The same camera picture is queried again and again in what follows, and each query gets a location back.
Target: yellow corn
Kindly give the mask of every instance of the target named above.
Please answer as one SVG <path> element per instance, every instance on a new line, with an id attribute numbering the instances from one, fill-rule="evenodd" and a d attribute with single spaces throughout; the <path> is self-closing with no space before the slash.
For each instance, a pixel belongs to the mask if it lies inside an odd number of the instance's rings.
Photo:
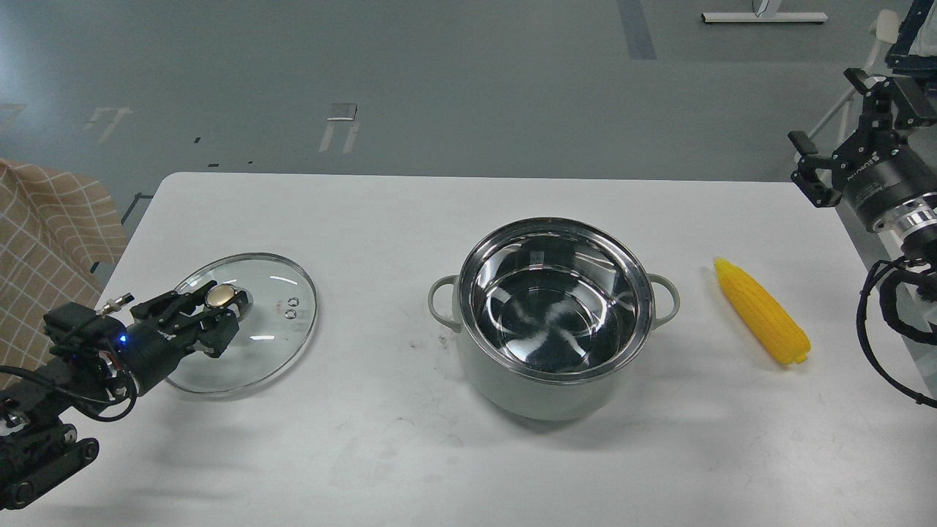
<path id="1" fill-rule="evenodd" d="M 767 352 L 781 364 L 807 360 L 811 342 L 781 304 L 728 260 L 717 258 L 714 264 L 725 297 Z"/>

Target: checkered fabric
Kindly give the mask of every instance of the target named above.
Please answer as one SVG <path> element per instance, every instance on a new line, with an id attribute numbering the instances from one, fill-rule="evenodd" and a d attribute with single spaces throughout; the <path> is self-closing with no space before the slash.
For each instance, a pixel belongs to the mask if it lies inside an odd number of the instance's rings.
<path id="1" fill-rule="evenodd" d="M 0 358 L 35 369 L 49 359 L 42 315 L 65 302 L 92 307 L 94 262 L 116 264 L 126 234 L 95 179 L 0 158 Z M 0 389 L 13 379 L 0 374 Z"/>

